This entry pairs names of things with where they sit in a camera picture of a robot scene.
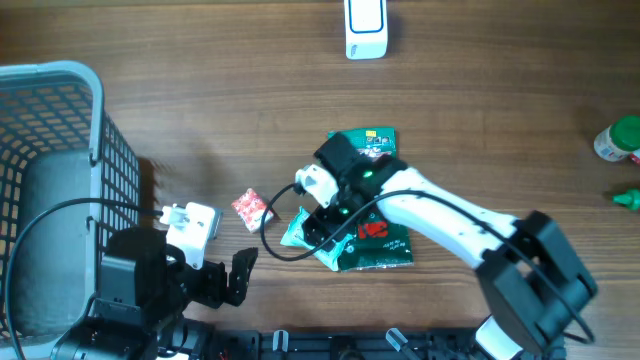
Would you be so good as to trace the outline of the mint green tissue pack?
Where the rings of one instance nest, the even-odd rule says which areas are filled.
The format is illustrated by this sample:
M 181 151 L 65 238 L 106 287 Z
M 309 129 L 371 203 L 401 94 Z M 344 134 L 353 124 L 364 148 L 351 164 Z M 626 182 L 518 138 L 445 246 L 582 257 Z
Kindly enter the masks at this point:
M 290 222 L 289 227 L 283 235 L 280 244 L 289 247 L 303 247 L 312 250 L 314 245 L 307 243 L 304 239 L 303 223 L 310 216 L 310 213 L 303 207 L 299 208 L 299 213 Z M 343 253 L 347 243 L 354 239 L 352 230 L 347 230 L 344 234 L 338 235 L 333 240 L 331 250 L 318 250 L 314 256 L 334 272 L 340 271 L 338 259 Z

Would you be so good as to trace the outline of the small red snack box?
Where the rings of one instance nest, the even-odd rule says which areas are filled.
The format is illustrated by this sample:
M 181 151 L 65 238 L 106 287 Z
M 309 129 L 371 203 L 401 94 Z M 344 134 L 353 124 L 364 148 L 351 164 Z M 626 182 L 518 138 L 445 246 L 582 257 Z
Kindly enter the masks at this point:
M 268 224 L 274 217 L 273 211 L 270 210 L 265 220 L 262 220 L 267 203 L 253 188 L 248 188 L 243 195 L 232 202 L 231 206 L 251 233 L 259 231 L 262 224 Z

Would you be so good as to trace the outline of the green 3M gloves package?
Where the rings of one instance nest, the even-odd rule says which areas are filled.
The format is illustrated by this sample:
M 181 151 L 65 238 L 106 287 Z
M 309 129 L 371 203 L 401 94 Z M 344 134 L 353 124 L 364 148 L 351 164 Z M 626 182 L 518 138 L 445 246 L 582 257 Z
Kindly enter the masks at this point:
M 356 150 L 372 160 L 383 155 L 396 156 L 396 132 L 393 127 L 342 130 Z M 344 238 L 345 247 L 337 258 L 340 272 L 374 268 L 409 266 L 414 262 L 409 230 L 388 222 L 372 206 Z

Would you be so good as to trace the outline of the green lid jar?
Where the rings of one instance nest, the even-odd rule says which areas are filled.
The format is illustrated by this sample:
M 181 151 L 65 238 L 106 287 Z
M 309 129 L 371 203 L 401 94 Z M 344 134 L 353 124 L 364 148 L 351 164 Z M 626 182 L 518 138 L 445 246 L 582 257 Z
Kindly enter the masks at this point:
M 606 161 L 624 160 L 639 149 L 639 117 L 621 117 L 595 137 L 593 147 L 595 153 Z

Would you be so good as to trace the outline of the red sauce bottle green cap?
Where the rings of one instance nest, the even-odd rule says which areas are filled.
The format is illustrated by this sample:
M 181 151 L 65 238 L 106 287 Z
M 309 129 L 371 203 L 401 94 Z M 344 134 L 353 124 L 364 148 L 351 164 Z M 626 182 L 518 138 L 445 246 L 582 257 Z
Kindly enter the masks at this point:
M 630 211 L 638 211 L 640 209 L 640 190 L 629 189 L 622 194 L 614 195 L 612 201 L 615 204 L 626 207 Z

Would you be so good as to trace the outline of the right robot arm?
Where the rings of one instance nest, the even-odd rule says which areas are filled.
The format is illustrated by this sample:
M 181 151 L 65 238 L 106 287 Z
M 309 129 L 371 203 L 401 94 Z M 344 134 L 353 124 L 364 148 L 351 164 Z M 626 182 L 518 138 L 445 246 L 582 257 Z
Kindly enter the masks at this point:
M 548 355 L 570 338 L 571 323 L 584 332 L 580 342 L 593 342 L 580 313 L 597 294 L 597 284 L 550 216 L 533 211 L 519 219 L 482 208 L 393 155 L 362 154 L 342 133 L 314 156 L 315 163 L 295 174 L 297 191 L 318 203 L 303 226 L 314 248 L 376 211 L 439 244 L 475 272 L 490 310 L 474 334 L 481 354 Z

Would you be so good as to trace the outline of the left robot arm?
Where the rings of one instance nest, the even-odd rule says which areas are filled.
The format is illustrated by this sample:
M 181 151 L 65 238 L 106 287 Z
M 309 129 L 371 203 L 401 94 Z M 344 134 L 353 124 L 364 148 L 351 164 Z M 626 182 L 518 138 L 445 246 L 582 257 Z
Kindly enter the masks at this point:
M 238 307 L 258 258 L 250 247 L 232 266 L 206 262 L 194 269 L 182 250 L 154 228 L 114 233 L 100 262 L 99 284 L 85 314 L 56 343 L 54 359 L 228 359 L 231 341 L 213 326 L 188 320 L 196 302 Z

